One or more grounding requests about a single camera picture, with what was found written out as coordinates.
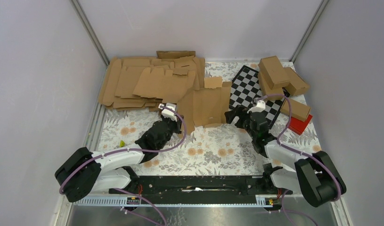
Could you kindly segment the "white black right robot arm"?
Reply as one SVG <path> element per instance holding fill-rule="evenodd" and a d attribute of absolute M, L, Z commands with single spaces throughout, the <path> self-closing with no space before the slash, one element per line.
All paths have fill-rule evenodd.
<path fill-rule="evenodd" d="M 347 187 L 326 152 L 308 154 L 280 143 L 270 133 L 265 114 L 255 108 L 239 105 L 224 115 L 228 124 L 238 118 L 235 126 L 248 133 L 252 147 L 258 154 L 287 166 L 265 169 L 262 187 L 266 193 L 274 194 L 280 188 L 288 189 L 302 194 L 313 207 L 337 201 L 346 193 Z"/>

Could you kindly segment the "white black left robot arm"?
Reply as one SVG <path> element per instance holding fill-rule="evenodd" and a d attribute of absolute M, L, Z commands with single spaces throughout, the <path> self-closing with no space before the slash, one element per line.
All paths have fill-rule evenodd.
<path fill-rule="evenodd" d="M 165 152 L 164 146 L 173 134 L 181 133 L 183 118 L 176 121 L 162 117 L 153 123 L 135 143 L 105 152 L 77 149 L 55 172 L 59 192 L 69 202 L 76 202 L 91 192 L 119 188 L 131 194 L 138 181 L 129 169 Z"/>

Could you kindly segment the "red flat block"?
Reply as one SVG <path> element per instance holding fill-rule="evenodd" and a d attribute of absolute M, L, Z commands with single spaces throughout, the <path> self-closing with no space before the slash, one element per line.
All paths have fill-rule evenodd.
<path fill-rule="evenodd" d="M 312 117 L 313 116 L 311 114 L 309 114 L 308 118 L 305 121 L 301 121 L 299 119 L 292 117 L 288 128 L 291 131 L 293 131 L 294 133 L 296 133 L 297 135 L 301 135 L 305 131 L 305 129 L 307 128 Z"/>

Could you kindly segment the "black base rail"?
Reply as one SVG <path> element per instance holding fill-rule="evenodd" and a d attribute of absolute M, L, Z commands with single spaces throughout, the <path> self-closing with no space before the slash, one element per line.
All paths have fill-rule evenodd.
<path fill-rule="evenodd" d="M 261 197 L 268 203 L 279 200 L 285 191 L 266 176 L 138 176 L 134 172 L 124 190 L 153 204 L 175 205 L 249 205 Z"/>

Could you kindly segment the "aluminium frame rail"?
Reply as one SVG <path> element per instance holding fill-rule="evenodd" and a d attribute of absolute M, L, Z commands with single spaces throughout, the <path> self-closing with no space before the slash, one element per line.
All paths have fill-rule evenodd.
<path fill-rule="evenodd" d="M 330 177 L 317 174 L 293 180 L 288 185 L 274 184 L 269 175 L 263 176 L 132 176 L 125 191 L 113 186 L 108 196 L 83 195 L 72 198 L 75 203 L 100 205 L 136 205 L 152 202 L 158 206 L 263 206 L 273 207 L 282 192 L 302 194 L 313 207 L 332 201 L 338 195 Z"/>

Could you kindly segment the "black white chessboard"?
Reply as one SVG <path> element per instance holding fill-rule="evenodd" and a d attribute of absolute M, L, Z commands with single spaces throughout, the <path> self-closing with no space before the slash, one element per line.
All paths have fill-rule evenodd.
<path fill-rule="evenodd" d="M 242 66 L 232 80 L 229 109 L 234 109 L 239 105 L 251 108 L 253 106 L 253 100 L 262 97 L 258 73 L 257 70 L 246 65 Z M 269 128 L 272 128 L 275 124 L 284 101 L 285 99 L 283 97 L 280 100 L 266 101 L 266 108 L 263 113 L 266 115 Z"/>

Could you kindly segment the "stack of flat cardboard sheets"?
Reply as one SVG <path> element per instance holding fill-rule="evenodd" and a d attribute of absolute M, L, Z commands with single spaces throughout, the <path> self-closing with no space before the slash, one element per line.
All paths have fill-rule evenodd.
<path fill-rule="evenodd" d="M 195 51 L 157 51 L 156 56 L 113 57 L 98 102 L 107 109 L 153 109 L 178 103 L 204 87 L 205 59 Z"/>

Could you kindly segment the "floral patterned tablecloth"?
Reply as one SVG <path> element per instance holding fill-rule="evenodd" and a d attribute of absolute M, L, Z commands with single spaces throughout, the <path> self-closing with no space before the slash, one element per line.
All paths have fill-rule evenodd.
<path fill-rule="evenodd" d="M 242 66 L 258 70 L 258 62 L 208 62 L 205 63 L 206 77 L 223 77 L 231 81 Z M 105 110 L 105 116 L 99 121 L 94 151 L 108 151 L 119 148 L 121 141 L 133 144 L 152 123 L 159 120 L 158 112 L 141 110 Z M 321 151 L 321 146 L 313 121 L 308 124 L 302 135 L 287 130 L 281 137 L 287 146 L 306 153 Z M 177 149 L 159 153 L 155 158 L 132 169 L 142 176 L 204 176 L 204 175 L 260 175 L 262 166 L 283 166 L 277 160 L 267 159 L 252 148 L 248 134 L 233 124 L 218 127 L 196 127 Z"/>

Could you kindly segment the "cardboard box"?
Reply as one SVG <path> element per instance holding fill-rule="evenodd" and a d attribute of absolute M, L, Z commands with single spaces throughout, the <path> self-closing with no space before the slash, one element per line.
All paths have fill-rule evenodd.
<path fill-rule="evenodd" d="M 290 84 L 290 77 L 277 56 L 262 58 L 259 69 L 270 89 L 284 88 Z"/>
<path fill-rule="evenodd" d="M 285 90 L 291 96 L 299 96 L 305 94 L 310 85 L 305 82 L 291 67 L 284 68 L 286 74 L 289 76 L 290 83 L 285 87 Z"/>
<path fill-rule="evenodd" d="M 296 118 L 300 121 L 306 121 L 310 115 L 311 107 L 293 99 L 289 99 L 289 101 L 291 104 L 291 109 L 289 109 L 289 102 L 285 100 L 280 108 L 281 113 L 286 115 L 291 114 L 293 118 Z"/>
<path fill-rule="evenodd" d="M 258 82 L 263 96 L 267 96 L 267 101 L 282 100 L 284 94 L 282 88 L 271 89 L 261 72 L 258 73 Z"/>
<path fill-rule="evenodd" d="M 203 88 L 188 91 L 177 103 L 177 112 L 186 124 L 186 128 L 181 126 L 181 131 L 189 135 L 195 127 L 225 124 L 231 85 L 232 82 L 223 81 L 222 77 L 205 77 Z"/>

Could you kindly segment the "cardboard box on red block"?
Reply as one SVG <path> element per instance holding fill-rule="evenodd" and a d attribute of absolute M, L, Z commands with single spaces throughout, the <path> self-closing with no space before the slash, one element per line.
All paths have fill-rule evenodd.
<path fill-rule="evenodd" d="M 306 121 L 310 115 L 311 107 L 293 99 L 289 99 L 289 101 L 291 104 L 291 109 L 289 109 L 289 102 L 285 100 L 280 108 L 281 113 L 286 115 L 291 114 L 293 118 L 296 118 L 300 121 Z"/>

